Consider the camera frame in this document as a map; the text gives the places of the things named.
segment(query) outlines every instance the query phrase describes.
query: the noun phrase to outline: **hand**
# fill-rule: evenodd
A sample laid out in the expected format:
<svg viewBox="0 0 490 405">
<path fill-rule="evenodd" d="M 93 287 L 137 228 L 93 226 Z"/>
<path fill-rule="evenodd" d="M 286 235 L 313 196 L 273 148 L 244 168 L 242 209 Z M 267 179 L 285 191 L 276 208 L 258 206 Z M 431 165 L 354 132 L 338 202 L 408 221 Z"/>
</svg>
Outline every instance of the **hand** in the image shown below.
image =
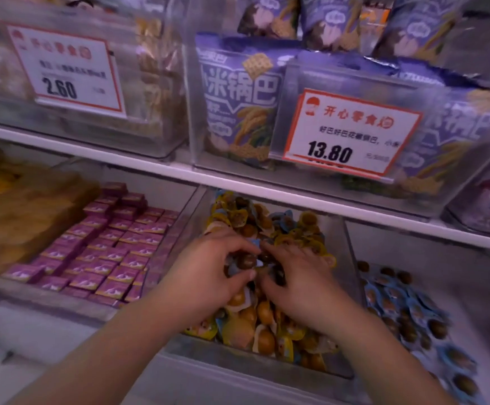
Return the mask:
<svg viewBox="0 0 490 405">
<path fill-rule="evenodd" d="M 181 252 L 174 265 L 155 287 L 157 304 L 169 309 L 165 320 L 173 333 L 199 324 L 224 306 L 256 276 L 246 270 L 227 278 L 226 256 L 234 251 L 259 254 L 261 251 L 230 228 L 197 238 Z"/>
<path fill-rule="evenodd" d="M 334 312 L 350 298 L 336 283 L 325 260 L 309 248 L 294 245 L 262 243 L 262 248 L 279 261 L 286 278 L 286 287 L 281 287 L 262 273 L 260 285 L 267 297 L 298 323 L 330 334 Z"/>
</svg>

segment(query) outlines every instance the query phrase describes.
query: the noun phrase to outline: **person's right hand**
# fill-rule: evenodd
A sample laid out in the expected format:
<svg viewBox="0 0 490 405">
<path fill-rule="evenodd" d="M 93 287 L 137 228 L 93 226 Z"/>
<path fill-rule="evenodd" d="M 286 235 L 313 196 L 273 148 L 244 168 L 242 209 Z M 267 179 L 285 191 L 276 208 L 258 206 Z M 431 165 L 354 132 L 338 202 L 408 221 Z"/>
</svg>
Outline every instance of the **person's right hand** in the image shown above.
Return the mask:
<svg viewBox="0 0 490 405">
<path fill-rule="evenodd" d="M 299 324 L 329 334 L 334 313 L 350 298 L 336 283 L 326 261 L 309 248 L 266 243 L 262 248 L 279 261 L 286 278 L 286 286 L 281 287 L 263 273 L 260 285 L 267 297 Z"/>
</svg>

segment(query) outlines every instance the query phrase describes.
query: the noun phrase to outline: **price tag with red border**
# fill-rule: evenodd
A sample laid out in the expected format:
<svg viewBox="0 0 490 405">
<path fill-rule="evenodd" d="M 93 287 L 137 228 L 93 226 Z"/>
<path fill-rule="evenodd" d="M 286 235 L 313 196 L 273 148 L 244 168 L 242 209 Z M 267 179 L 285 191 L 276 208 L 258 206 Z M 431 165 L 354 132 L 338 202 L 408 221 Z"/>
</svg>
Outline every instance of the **price tag with red border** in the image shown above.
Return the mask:
<svg viewBox="0 0 490 405">
<path fill-rule="evenodd" d="M 7 25 L 39 104 L 127 118 L 106 40 Z"/>
<path fill-rule="evenodd" d="M 305 89 L 283 159 L 379 179 L 421 121 L 420 112 Z"/>
</svg>

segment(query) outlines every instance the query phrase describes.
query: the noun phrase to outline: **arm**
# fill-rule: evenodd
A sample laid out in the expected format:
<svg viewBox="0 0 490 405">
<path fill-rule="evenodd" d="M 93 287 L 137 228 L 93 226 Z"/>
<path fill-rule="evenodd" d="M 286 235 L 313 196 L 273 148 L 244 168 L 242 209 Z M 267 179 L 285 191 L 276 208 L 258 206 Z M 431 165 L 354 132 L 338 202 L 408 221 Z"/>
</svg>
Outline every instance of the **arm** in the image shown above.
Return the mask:
<svg viewBox="0 0 490 405">
<path fill-rule="evenodd" d="M 193 241 L 152 292 L 120 310 L 8 405 L 120 404 L 173 335 L 200 323 L 254 279 L 254 270 L 224 275 L 226 256 L 240 249 L 260 252 L 230 229 Z"/>
<path fill-rule="evenodd" d="M 375 404 L 456 405 L 384 323 L 336 284 L 321 258 L 307 248 L 263 247 L 283 265 L 287 282 L 280 287 L 263 275 L 268 298 L 297 322 L 333 338 Z"/>
</svg>

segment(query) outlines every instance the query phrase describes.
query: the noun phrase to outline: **stack of purple boxes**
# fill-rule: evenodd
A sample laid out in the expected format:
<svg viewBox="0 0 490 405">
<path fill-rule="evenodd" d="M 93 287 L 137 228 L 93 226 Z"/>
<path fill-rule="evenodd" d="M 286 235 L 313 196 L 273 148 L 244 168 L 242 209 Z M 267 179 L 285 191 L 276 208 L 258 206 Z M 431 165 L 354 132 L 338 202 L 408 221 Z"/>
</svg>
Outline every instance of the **stack of purple boxes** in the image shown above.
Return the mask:
<svg viewBox="0 0 490 405">
<path fill-rule="evenodd" d="M 105 183 L 84 212 L 30 264 L 15 264 L 2 276 L 117 308 L 139 299 L 146 264 L 179 212 L 150 207 L 143 194 L 117 182 Z"/>
</svg>

